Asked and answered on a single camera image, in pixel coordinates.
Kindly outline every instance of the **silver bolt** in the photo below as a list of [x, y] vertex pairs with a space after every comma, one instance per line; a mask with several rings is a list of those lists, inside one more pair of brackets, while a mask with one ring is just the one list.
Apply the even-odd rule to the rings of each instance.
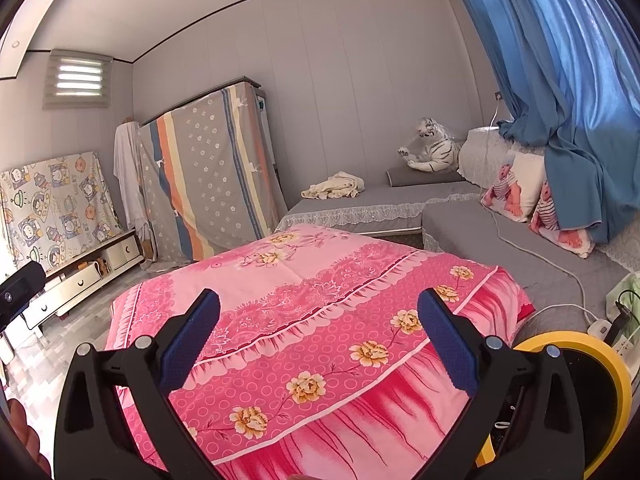
[[499, 350], [500, 348], [502, 348], [502, 339], [496, 337], [495, 335], [491, 335], [486, 339], [486, 345], [491, 350]]
[[553, 357], [554, 359], [560, 357], [560, 349], [556, 345], [549, 345], [546, 347], [546, 353], [549, 357]]
[[76, 348], [76, 353], [78, 355], [87, 355], [91, 351], [91, 345], [89, 343], [82, 343], [78, 348]]
[[134, 344], [136, 345], [136, 348], [144, 350], [145, 348], [149, 348], [151, 346], [151, 341], [152, 339], [148, 335], [141, 335], [138, 339], [136, 339], [136, 342]]

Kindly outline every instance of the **window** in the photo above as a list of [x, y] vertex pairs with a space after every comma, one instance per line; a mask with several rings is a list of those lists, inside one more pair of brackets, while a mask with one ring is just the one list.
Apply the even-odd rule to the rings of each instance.
[[52, 50], [43, 108], [108, 107], [112, 61], [107, 56]]

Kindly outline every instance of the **blue curtain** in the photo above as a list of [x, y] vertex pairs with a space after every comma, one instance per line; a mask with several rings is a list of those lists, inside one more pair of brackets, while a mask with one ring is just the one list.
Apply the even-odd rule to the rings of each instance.
[[640, 42], [615, 0], [464, 0], [513, 123], [545, 146], [563, 229], [609, 242], [640, 209]]

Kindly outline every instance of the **gray wall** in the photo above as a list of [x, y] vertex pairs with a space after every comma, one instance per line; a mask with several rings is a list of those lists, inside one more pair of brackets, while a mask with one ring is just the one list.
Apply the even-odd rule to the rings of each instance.
[[[484, 46], [480, 41], [480, 36], [476, 31], [476, 26], [471, 21], [465, 4], [462, 0], [449, 0], [451, 7], [458, 20], [460, 31], [464, 38], [466, 50], [473, 67], [474, 79], [478, 88], [478, 98], [480, 99], [480, 107], [482, 109], [482, 123], [488, 126], [494, 117], [495, 108], [498, 103], [495, 101], [495, 93], [498, 91], [498, 83], [495, 80], [494, 69], [487, 57]], [[496, 120], [509, 119], [511, 114], [500, 102], [498, 107], [498, 115]]]
[[133, 114], [132, 65], [115, 61], [110, 108], [43, 110], [46, 53], [27, 53], [13, 80], [0, 81], [0, 171], [73, 153], [98, 153], [116, 213], [125, 222], [113, 176], [116, 127]]
[[484, 123], [449, 0], [249, 0], [134, 64], [136, 120], [239, 75], [267, 94], [289, 206], [340, 170], [384, 184], [423, 116]]

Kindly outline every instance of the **finger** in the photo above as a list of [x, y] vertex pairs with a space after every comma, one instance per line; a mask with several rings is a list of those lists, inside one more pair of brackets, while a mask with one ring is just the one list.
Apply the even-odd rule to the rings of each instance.
[[38, 465], [47, 475], [51, 476], [51, 466], [49, 464], [49, 460], [47, 460], [47, 458], [42, 454], [38, 457]]
[[24, 411], [24, 406], [16, 399], [9, 399], [7, 405], [9, 406], [9, 424], [14, 428], [20, 442], [26, 444], [29, 435], [27, 431], [27, 413]]
[[40, 456], [40, 437], [31, 426], [28, 426], [28, 439], [24, 447], [27, 448], [31, 457], [37, 461]]

